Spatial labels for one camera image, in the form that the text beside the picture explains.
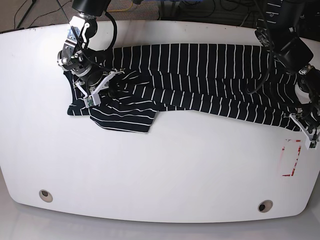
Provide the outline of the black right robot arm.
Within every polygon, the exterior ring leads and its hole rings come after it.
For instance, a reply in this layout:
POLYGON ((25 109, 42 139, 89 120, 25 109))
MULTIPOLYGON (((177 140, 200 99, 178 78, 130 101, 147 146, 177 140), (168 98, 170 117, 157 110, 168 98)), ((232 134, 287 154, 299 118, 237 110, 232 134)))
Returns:
POLYGON ((116 94, 112 81, 104 80, 117 71, 112 57, 118 26, 108 12, 110 3, 109 0, 75 0, 72 4, 77 14, 69 20, 67 39, 58 53, 57 63, 75 91, 76 99, 100 94, 114 97, 116 94), (90 39, 96 35, 97 18, 102 15, 111 21, 112 39, 106 49, 93 50, 89 47, 90 39))

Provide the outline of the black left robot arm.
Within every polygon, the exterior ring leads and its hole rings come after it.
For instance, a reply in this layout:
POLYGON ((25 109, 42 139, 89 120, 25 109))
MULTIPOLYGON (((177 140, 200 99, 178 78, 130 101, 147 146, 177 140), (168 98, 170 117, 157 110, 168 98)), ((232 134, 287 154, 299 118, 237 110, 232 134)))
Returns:
POLYGON ((293 104, 296 113, 290 118, 316 143, 320 137, 320 71, 310 64, 314 54, 296 30, 306 3, 305 0, 255 1, 263 24, 255 35, 287 73, 298 77, 300 90, 308 94, 308 103, 293 104))

